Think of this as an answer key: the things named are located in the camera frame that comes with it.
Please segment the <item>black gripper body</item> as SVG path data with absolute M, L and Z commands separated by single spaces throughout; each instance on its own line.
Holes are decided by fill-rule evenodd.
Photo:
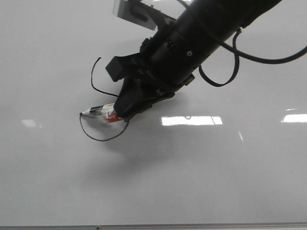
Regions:
M 193 80 L 192 72 L 218 48 L 210 34 L 225 41 L 226 23 L 178 18 L 145 39 L 138 53 L 113 57 L 106 70 L 113 81 L 124 80 L 122 95 L 174 93 Z

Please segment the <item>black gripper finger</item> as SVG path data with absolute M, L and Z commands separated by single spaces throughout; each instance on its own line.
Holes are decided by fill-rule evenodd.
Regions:
M 133 99 L 129 103 L 125 104 L 125 110 L 123 113 L 124 120 L 130 120 L 136 114 L 143 113 L 146 110 L 152 108 L 152 105 L 160 101 L 170 99 L 175 96 L 174 92 L 167 92 L 163 95 L 153 97 L 141 97 L 139 99 Z
M 139 82 L 124 79 L 114 109 L 121 118 L 132 118 L 141 109 L 143 94 Z

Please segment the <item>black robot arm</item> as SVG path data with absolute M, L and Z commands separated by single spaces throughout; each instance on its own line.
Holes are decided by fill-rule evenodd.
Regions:
M 114 104 L 118 116 L 127 121 L 172 98 L 218 48 L 213 36 L 225 41 L 274 6 L 261 0 L 195 0 L 174 22 L 145 39 L 138 53 L 113 57 L 106 70 L 113 81 L 123 80 Z

